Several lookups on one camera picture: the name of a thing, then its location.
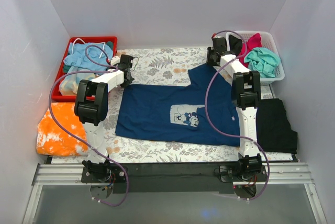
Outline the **dark blue t shirt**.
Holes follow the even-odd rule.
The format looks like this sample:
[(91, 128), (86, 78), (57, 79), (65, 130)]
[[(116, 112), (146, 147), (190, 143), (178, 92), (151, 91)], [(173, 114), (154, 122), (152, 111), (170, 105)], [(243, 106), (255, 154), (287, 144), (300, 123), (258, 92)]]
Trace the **dark blue t shirt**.
[(131, 84), (124, 89), (115, 134), (120, 137), (237, 147), (239, 138), (223, 136), (209, 124), (239, 135), (231, 85), (213, 67), (188, 71), (188, 86)]

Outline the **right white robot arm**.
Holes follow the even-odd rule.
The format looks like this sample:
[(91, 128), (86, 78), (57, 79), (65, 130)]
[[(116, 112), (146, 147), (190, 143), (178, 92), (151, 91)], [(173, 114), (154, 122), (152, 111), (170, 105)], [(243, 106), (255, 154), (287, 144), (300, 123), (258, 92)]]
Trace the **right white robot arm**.
[(221, 176), (240, 178), (243, 181), (256, 179), (261, 173), (262, 158), (257, 144), (256, 113), (260, 102), (260, 74), (246, 68), (239, 60), (238, 55), (227, 50), (227, 41), (224, 37), (213, 34), (213, 46), (207, 48), (206, 63), (219, 66), (232, 77), (231, 98), (236, 106), (239, 119), (239, 135), (224, 133), (217, 129), (210, 120), (208, 109), (205, 109), (209, 124), (223, 136), (239, 138), (239, 159), (230, 165), (225, 165)]

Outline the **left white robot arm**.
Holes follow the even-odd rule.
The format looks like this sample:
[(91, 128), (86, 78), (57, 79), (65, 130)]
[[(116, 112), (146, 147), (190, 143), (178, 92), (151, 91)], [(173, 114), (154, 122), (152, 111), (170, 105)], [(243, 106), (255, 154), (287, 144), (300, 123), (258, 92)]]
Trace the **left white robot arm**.
[(108, 93), (118, 86), (132, 83), (134, 57), (122, 54), (117, 71), (102, 74), (92, 80), (81, 80), (77, 89), (74, 112), (85, 130), (90, 145), (84, 165), (82, 182), (113, 184), (125, 181), (125, 171), (107, 160), (108, 152), (104, 137), (104, 120), (108, 113)]

